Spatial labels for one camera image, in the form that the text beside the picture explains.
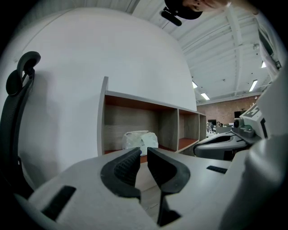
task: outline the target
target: floor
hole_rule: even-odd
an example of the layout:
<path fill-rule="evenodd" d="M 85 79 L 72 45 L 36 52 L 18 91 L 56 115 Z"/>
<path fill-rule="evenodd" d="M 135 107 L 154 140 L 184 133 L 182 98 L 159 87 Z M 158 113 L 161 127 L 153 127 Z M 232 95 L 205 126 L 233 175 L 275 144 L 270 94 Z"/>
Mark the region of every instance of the floor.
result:
<path fill-rule="evenodd" d="M 141 206 L 155 222 L 158 219 L 160 196 L 161 191 L 158 186 L 141 192 Z"/>

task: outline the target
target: ceiling beam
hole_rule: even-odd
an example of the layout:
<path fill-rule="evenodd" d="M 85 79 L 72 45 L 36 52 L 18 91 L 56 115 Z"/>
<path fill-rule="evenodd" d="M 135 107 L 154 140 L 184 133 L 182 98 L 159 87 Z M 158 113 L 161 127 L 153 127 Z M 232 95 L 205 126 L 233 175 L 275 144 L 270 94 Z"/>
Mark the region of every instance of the ceiling beam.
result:
<path fill-rule="evenodd" d="M 197 95 L 199 95 L 199 96 L 201 96 L 201 97 L 202 97 L 201 93 L 200 93 L 200 92 L 198 92 L 198 89 L 197 89 L 197 88 L 195 88 L 195 89 L 194 89 L 194 92 L 195 92 L 195 94 L 197 94 Z"/>
<path fill-rule="evenodd" d="M 271 84 L 258 85 L 254 89 L 261 88 L 261 87 L 267 87 L 267 86 L 270 86 L 270 85 Z M 235 93 L 235 92 L 238 93 L 238 92 L 241 92 L 241 91 L 248 91 L 248 90 L 247 89 L 238 89 L 238 90 L 226 92 L 226 93 L 223 93 L 223 94 L 218 94 L 218 95 L 215 95 L 213 97 L 221 97 L 221 96 L 225 96 L 225 95 L 232 94 L 232 93 Z"/>
<path fill-rule="evenodd" d="M 116 9 L 117 4 L 118 4 L 118 0 L 112 0 L 109 8 Z"/>
<path fill-rule="evenodd" d="M 151 1 L 140 0 L 139 3 L 137 4 L 137 6 L 135 7 L 135 9 L 132 13 L 132 16 L 137 17 L 137 18 L 141 18 L 143 11 L 148 7 L 150 2 Z"/>
<path fill-rule="evenodd" d="M 129 5 L 127 7 L 126 12 L 133 13 L 139 2 L 140 2 L 140 0 L 131 0 L 131 2 L 129 3 Z"/>
<path fill-rule="evenodd" d="M 235 81 L 234 96 L 236 96 L 239 83 L 241 80 L 241 76 L 242 76 L 242 70 L 243 70 L 243 47 L 242 47 L 243 40 L 242 40 L 238 18 L 234 12 L 233 7 L 232 6 L 228 7 L 225 13 L 226 13 L 228 22 L 232 30 L 232 35 L 233 35 L 235 46 L 239 47 L 238 49 L 235 50 L 236 51 L 236 81 Z"/>
<path fill-rule="evenodd" d="M 253 46 L 254 44 L 257 44 L 257 42 L 243 43 L 243 44 L 241 44 L 239 46 L 235 46 L 233 48 L 228 48 L 228 49 L 225 49 L 223 51 L 219 51 L 219 52 L 215 53 L 214 55 L 206 58 L 202 62 L 198 62 L 198 63 L 194 64 L 193 66 L 190 66 L 189 68 L 190 69 L 194 69 L 194 68 L 198 67 L 199 65 L 205 65 L 207 62 L 217 61 L 219 59 L 219 57 L 218 57 L 219 55 L 222 55 L 222 54 L 225 54 L 225 53 L 229 53 L 229 52 L 231 52 L 233 50 L 237 50 L 240 47 L 245 48 L 245 47 L 248 47 L 248 46 Z"/>
<path fill-rule="evenodd" d="M 245 97 L 253 97 L 253 96 L 258 96 L 261 95 L 262 92 L 258 92 L 258 93 L 249 93 L 249 94 L 244 94 L 241 96 L 237 96 L 237 97 L 226 97 L 226 98 L 221 98 L 221 99 L 216 99 L 216 100 L 209 100 L 203 103 L 198 103 L 196 104 L 197 106 L 202 106 L 202 105 L 207 105 L 207 104 L 213 104 L 213 103 L 218 103 L 218 102 L 225 102 L 225 101 L 232 101 L 232 100 L 237 100 L 237 99 L 241 99 L 241 98 L 245 98 Z"/>

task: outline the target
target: black chair backrest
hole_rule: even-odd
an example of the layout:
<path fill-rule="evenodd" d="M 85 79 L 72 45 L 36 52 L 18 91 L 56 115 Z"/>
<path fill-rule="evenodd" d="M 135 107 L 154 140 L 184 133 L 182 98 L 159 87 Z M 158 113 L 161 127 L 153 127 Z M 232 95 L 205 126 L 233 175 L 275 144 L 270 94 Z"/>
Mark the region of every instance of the black chair backrest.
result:
<path fill-rule="evenodd" d="M 19 60 L 17 70 L 7 79 L 6 90 L 9 95 L 0 120 L 0 171 L 13 192 L 25 198 L 28 198 L 33 190 L 23 176 L 18 156 L 18 139 L 22 115 L 34 82 L 33 67 L 39 60 L 40 55 L 37 52 L 28 52 Z M 29 76 L 29 80 L 23 86 L 26 76 Z"/>

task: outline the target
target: shelf compartment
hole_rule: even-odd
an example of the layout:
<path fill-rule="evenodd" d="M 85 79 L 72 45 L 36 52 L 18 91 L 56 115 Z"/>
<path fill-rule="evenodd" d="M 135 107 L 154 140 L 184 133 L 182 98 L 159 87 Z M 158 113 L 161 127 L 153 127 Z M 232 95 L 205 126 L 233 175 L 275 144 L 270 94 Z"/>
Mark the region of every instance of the shelf compartment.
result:
<path fill-rule="evenodd" d="M 179 150 L 177 152 L 181 152 L 192 145 L 196 144 L 198 139 L 190 139 L 190 138 L 181 138 L 179 139 Z"/>
<path fill-rule="evenodd" d="M 199 122 L 200 122 L 199 141 L 202 141 L 206 138 L 206 116 L 200 114 Z"/>
<path fill-rule="evenodd" d="M 178 110 L 148 102 L 137 102 L 139 101 L 105 96 L 104 154 L 122 149 L 123 135 L 138 130 L 155 133 L 159 148 L 177 151 Z"/>

